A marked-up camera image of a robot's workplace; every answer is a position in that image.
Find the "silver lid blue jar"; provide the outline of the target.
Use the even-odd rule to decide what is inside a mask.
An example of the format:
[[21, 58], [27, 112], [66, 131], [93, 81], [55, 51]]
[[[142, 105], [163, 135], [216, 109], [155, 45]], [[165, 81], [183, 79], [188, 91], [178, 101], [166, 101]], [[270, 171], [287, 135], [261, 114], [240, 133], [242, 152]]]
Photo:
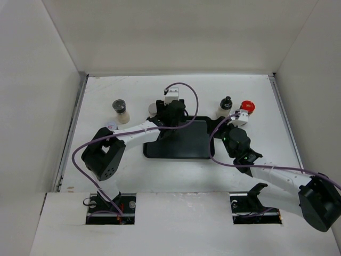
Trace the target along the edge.
[[153, 118], [153, 117], [156, 116], [156, 114], [157, 114], [157, 106], [156, 106], [155, 102], [149, 105], [148, 112], [149, 112], [149, 117], [150, 118]]

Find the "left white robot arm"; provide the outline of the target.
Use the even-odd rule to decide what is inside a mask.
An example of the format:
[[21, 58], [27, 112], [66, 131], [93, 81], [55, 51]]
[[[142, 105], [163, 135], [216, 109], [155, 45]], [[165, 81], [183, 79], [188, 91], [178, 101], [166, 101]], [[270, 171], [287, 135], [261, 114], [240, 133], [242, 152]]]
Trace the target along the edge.
[[117, 137], [107, 138], [88, 145], [81, 155], [82, 161], [92, 172], [99, 186], [104, 189], [98, 191], [101, 206], [107, 212], [115, 212], [119, 208], [120, 192], [116, 185], [107, 180], [118, 170], [118, 166], [125, 151], [147, 142], [160, 141], [172, 135], [181, 122], [185, 121], [184, 100], [173, 100], [162, 106], [155, 117], [129, 129], [117, 131]]

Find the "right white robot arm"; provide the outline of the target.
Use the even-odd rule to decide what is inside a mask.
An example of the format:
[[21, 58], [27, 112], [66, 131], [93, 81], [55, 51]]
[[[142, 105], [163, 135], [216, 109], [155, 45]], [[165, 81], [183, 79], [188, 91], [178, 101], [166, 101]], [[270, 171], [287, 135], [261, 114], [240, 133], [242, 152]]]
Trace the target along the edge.
[[213, 161], [263, 181], [249, 192], [247, 205], [251, 210], [285, 210], [302, 217], [314, 229], [327, 232], [340, 218], [340, 185], [323, 173], [266, 161], [251, 148], [246, 131], [235, 124], [239, 116], [219, 117], [209, 124], [209, 138], [222, 140], [233, 163]]

